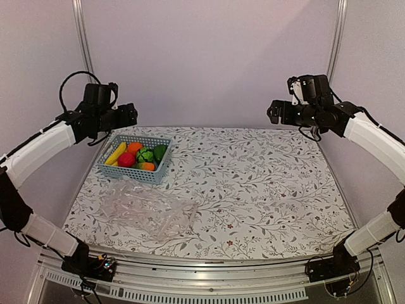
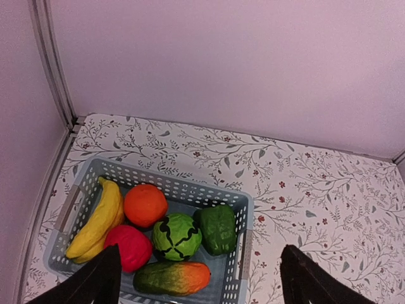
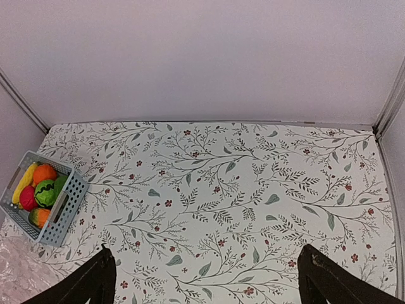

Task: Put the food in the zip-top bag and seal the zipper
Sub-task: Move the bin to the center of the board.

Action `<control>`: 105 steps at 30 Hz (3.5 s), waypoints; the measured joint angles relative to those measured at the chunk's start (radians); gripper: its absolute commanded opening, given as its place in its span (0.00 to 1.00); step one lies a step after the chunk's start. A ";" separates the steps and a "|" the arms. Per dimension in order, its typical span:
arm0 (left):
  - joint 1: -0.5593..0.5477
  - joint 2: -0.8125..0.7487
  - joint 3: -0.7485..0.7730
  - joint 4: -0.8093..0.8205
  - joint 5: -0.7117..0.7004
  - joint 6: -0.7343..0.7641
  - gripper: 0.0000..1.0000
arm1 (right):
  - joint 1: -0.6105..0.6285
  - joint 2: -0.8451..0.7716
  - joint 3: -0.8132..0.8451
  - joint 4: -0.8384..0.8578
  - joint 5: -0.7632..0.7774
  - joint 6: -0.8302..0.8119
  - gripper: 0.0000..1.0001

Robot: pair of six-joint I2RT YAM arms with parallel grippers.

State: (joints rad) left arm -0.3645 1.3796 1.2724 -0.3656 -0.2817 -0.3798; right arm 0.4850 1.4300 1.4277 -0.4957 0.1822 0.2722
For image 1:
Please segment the green toy cabbage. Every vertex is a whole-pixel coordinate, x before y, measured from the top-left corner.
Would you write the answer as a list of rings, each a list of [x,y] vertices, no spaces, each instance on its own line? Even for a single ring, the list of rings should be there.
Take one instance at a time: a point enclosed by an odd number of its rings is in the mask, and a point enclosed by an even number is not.
[[[148,147],[143,147],[139,149],[135,156],[137,163],[153,163],[154,162],[154,153],[153,150]]]

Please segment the red toy apple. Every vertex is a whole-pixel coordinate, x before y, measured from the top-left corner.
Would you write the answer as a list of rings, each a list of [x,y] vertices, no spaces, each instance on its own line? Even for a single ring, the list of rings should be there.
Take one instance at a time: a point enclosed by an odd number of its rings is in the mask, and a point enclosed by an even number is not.
[[[128,152],[124,152],[118,158],[119,167],[130,168],[132,167],[133,164],[135,164],[135,162],[136,162],[135,157]]]

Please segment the green orange toy mango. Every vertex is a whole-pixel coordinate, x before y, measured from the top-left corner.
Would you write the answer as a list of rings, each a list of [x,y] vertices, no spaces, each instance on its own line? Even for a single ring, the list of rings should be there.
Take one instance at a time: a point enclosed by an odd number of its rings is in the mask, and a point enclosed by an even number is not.
[[[135,163],[132,165],[132,168],[137,169],[137,170],[146,170],[146,171],[155,171],[156,170],[155,164],[151,163],[151,162]]]

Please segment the light blue plastic basket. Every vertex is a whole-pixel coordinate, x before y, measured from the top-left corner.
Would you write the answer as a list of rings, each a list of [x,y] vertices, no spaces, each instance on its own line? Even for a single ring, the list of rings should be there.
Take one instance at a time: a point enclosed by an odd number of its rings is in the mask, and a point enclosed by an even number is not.
[[[127,176],[160,184],[168,168],[172,140],[160,137],[115,135],[97,161],[107,177]]]

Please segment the clear zip top bag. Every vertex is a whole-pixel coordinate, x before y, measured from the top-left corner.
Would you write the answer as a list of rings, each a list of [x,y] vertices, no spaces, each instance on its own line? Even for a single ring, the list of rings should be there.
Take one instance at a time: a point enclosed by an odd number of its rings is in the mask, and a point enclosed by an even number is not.
[[[100,209],[111,221],[166,241],[193,226],[198,204],[166,194],[127,176],[110,185]]]

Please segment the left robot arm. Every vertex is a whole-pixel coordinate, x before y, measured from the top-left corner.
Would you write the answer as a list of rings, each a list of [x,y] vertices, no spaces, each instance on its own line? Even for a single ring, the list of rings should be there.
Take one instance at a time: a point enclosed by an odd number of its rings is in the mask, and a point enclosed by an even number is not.
[[[12,155],[1,159],[1,221],[5,228],[40,242],[70,257],[70,265],[81,275],[94,270],[94,261],[77,251],[79,241],[52,222],[36,214],[18,192],[22,184],[41,166],[61,151],[99,132],[137,124],[138,113],[132,103],[95,113],[68,111],[40,130],[32,140]]]

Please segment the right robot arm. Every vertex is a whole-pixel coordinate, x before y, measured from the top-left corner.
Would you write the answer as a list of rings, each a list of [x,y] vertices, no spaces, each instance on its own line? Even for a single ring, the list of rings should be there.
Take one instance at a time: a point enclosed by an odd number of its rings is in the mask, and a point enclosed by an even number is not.
[[[330,130],[363,148],[385,165],[401,184],[404,183],[404,144],[384,131],[382,126],[376,125],[362,107],[348,101],[321,107],[274,100],[267,109],[267,116],[273,124]],[[386,211],[333,249],[335,256],[329,259],[327,270],[332,276],[341,276],[351,267],[351,257],[401,229],[404,229],[404,191],[396,196]]]

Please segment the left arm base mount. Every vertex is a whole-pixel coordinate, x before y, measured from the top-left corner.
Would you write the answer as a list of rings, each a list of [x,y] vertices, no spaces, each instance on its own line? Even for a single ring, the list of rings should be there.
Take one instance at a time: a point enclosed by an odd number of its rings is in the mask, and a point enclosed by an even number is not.
[[[61,269],[65,272],[112,282],[116,272],[116,258],[106,253],[97,257],[89,256],[87,251],[76,252],[73,256],[64,257]]]

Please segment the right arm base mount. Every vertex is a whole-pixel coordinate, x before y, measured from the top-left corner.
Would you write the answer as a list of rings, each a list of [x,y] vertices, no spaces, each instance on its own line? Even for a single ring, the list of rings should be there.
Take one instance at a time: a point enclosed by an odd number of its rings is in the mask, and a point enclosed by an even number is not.
[[[351,256],[347,251],[338,250],[331,257],[310,258],[305,264],[304,273],[310,282],[318,282],[355,274],[359,270],[359,262],[355,256]]]

